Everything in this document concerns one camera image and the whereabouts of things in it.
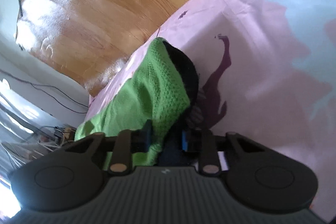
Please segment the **navy garment with white stripe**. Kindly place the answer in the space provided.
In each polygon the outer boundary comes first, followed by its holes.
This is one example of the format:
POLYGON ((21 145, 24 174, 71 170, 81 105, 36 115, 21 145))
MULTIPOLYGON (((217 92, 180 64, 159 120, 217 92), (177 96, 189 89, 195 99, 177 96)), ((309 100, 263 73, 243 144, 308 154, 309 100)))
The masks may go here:
POLYGON ((193 62, 181 50, 163 41, 173 73, 177 76, 170 84, 177 88, 171 99, 174 107, 167 111, 177 114, 168 126, 163 137, 162 150, 156 159, 156 166, 191 166, 198 157, 201 148, 201 132, 192 121, 192 112, 197 105, 199 77, 193 62))

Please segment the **green knitted garment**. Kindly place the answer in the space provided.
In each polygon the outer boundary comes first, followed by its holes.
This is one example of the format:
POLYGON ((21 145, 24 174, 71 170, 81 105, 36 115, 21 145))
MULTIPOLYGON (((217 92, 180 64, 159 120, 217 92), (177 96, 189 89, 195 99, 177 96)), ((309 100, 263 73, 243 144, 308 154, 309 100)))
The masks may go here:
POLYGON ((76 130, 75 140, 90 134, 103 132, 106 136, 117 136, 123 130, 139 130, 147 120, 152 121, 151 145, 146 153, 135 153, 135 166, 154 165, 162 150, 162 141, 168 126, 177 111, 171 99, 177 88, 170 84, 177 76, 163 45, 163 38, 154 39, 143 61, 120 88, 115 97, 91 119, 83 122, 76 130))

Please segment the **pink patterned bed sheet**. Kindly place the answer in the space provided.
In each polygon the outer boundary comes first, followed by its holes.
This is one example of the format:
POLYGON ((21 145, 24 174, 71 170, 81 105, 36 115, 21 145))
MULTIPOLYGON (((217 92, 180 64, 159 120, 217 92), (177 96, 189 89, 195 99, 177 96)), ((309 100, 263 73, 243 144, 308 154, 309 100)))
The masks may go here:
POLYGON ((200 84, 195 119, 314 170, 312 210, 335 217, 335 0, 189 0, 153 34, 200 84))

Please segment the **wooden headboard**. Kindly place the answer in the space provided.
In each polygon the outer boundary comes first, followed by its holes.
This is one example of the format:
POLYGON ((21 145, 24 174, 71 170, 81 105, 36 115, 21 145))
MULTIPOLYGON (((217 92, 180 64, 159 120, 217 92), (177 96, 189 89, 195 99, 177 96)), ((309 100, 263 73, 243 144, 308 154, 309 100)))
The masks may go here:
POLYGON ((21 0, 16 41, 95 96, 188 0, 21 0))

